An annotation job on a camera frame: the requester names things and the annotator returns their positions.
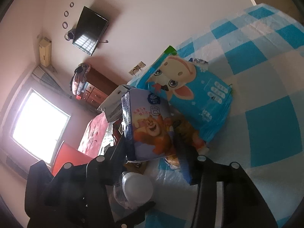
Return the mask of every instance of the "cardboard box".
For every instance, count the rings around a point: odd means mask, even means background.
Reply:
[[[121,97],[132,88],[133,86],[128,85],[118,86],[98,107],[98,111],[105,113],[107,122],[115,122],[123,115]]]

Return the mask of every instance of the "electrical outlet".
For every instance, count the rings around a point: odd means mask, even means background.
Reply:
[[[138,69],[137,69],[136,67],[134,67],[133,69],[131,69],[131,70],[129,71],[129,74],[130,74],[130,75],[136,75],[136,73],[138,72]]]
[[[137,66],[139,66],[141,69],[144,68],[146,65],[143,62],[140,62]]]
[[[130,75],[136,75],[136,73],[140,70],[140,66],[139,66],[139,64],[138,65],[136,65],[133,69],[131,69],[130,71],[129,71],[129,74]]]

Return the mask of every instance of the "paw print logo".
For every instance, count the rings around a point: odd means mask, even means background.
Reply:
[[[150,107],[150,109],[151,109],[151,114],[153,116],[159,116],[161,114],[160,111],[159,111],[159,108],[157,106],[155,106],[155,105],[152,105]]]

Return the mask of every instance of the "bright window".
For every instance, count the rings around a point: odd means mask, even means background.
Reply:
[[[19,113],[13,139],[32,155],[50,164],[69,118],[32,90]]]

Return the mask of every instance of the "wall-mounted tv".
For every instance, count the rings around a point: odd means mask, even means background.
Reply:
[[[92,55],[108,24],[107,19],[91,9],[83,7],[76,26],[73,45]]]

